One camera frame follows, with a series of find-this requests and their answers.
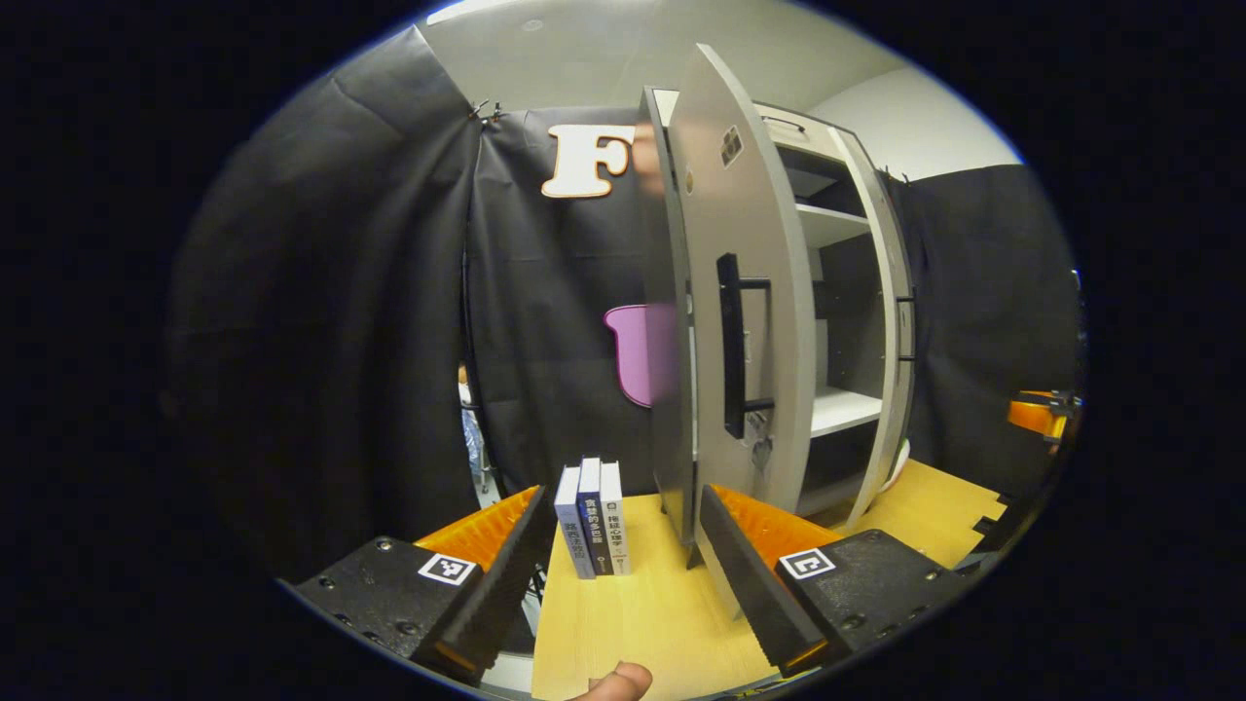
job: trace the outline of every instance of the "white cabinet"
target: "white cabinet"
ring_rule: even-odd
[[[664,508],[685,545],[711,483],[801,515],[851,506],[855,522],[912,386],[883,186],[855,134],[754,103],[708,46],[678,87],[645,90],[633,146]]]

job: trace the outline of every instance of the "ceiling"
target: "ceiling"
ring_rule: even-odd
[[[638,105],[645,85],[678,87],[695,42],[713,46],[754,100],[797,111],[907,65],[779,0],[518,0],[417,26],[472,103],[506,111]]]

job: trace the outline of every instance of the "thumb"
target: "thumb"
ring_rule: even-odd
[[[587,694],[572,701],[639,701],[653,685],[653,674],[634,662],[619,662]]]

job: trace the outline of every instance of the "wooden table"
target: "wooden table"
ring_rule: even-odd
[[[882,529],[952,568],[982,540],[978,519],[998,520],[998,494],[908,461],[855,532]],[[749,621],[728,618],[704,565],[685,570],[685,554],[660,512],[658,496],[623,501],[630,576],[581,580],[562,537],[549,559],[532,669],[532,696],[562,701],[583,694],[589,677],[619,660],[653,672],[645,701],[705,696],[778,674]]]
[[[1003,515],[1007,507],[998,499],[997,492],[908,461],[896,484],[875,498],[854,530],[842,525],[831,530],[852,535],[877,528],[944,568],[954,568],[982,542],[983,535],[973,530],[978,519]]]
[[[619,660],[653,672],[645,701],[704,696],[778,674],[749,621],[730,620],[709,570],[685,569],[687,554],[657,494],[623,499],[632,574],[581,580],[562,537],[549,558],[532,696],[562,701]]]

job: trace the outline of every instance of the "door handle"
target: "door handle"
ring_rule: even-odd
[[[780,120],[779,117],[771,117],[770,115],[761,115],[761,118],[766,120],[766,121],[771,121],[771,122],[781,122],[781,123],[785,123],[785,125],[791,125],[791,126],[796,127],[796,129],[800,131],[801,133],[805,133],[805,127],[801,126],[801,125],[799,125],[799,123],[796,123],[796,122],[791,122],[791,121],[787,121],[787,120]]]
[[[744,398],[743,289],[770,289],[770,278],[741,278],[735,253],[723,253],[718,258],[718,300],[723,315],[723,426],[734,438],[744,438],[744,415],[775,406],[773,398]]]

